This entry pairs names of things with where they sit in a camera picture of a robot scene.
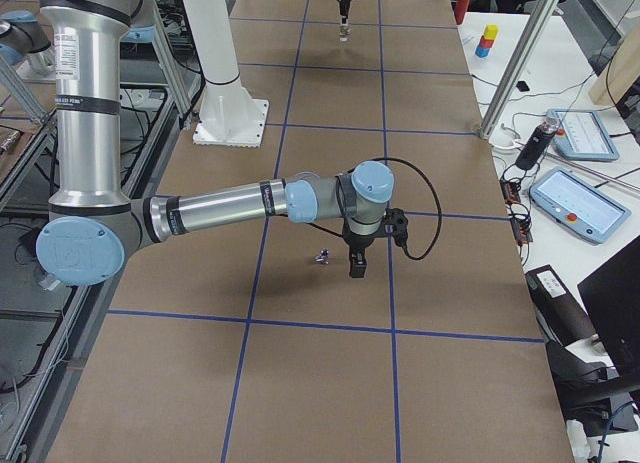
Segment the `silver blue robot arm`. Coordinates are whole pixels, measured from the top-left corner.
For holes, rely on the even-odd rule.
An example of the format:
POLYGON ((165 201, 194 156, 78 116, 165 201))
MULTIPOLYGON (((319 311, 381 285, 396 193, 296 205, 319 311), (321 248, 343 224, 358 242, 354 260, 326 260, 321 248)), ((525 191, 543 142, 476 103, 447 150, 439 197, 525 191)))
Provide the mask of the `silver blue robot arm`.
POLYGON ((40 0, 54 30, 59 188, 36 241, 43 269, 88 286, 118 274, 136 251, 201 229, 273 216, 294 223, 340 218, 350 274, 385 233, 395 178, 366 161, 332 178, 299 175, 197 196, 133 200, 120 175, 120 44, 149 27, 154 0, 40 0))

